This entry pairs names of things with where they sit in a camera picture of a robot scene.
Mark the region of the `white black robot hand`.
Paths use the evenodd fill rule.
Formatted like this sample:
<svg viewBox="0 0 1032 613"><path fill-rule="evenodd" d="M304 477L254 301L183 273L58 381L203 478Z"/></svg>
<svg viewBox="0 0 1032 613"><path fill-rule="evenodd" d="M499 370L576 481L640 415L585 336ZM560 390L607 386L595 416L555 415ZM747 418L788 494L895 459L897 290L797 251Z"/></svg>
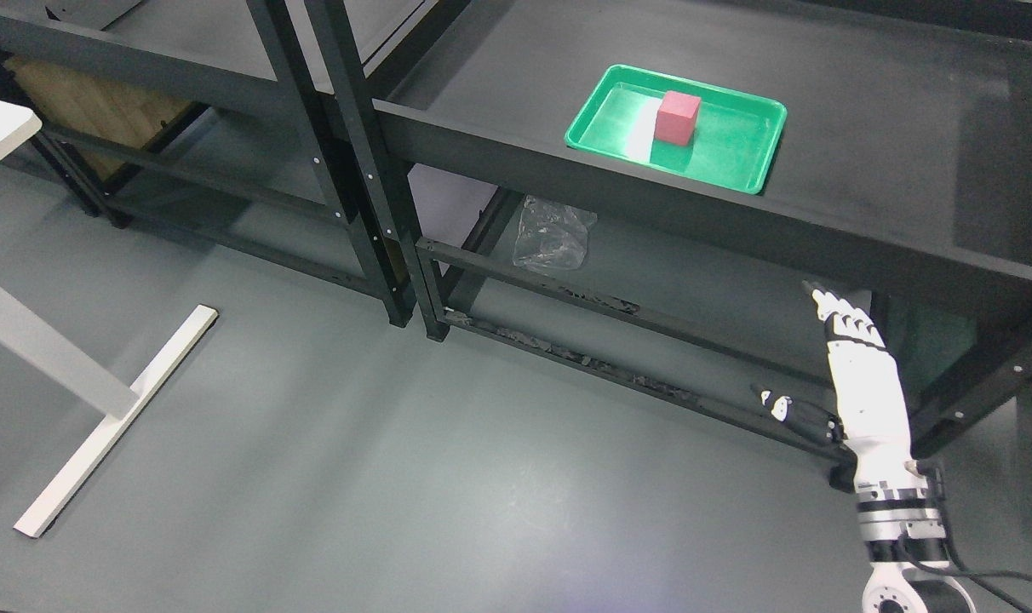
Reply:
<svg viewBox="0 0 1032 613"><path fill-rule="evenodd" d="M879 497L885 491L925 488L927 481L914 469L900 373L878 327L865 310L835 292L819 284L804 286L823 323L836 411L769 387L754 387L759 404L793 433L850 450L856 492Z"/></svg>

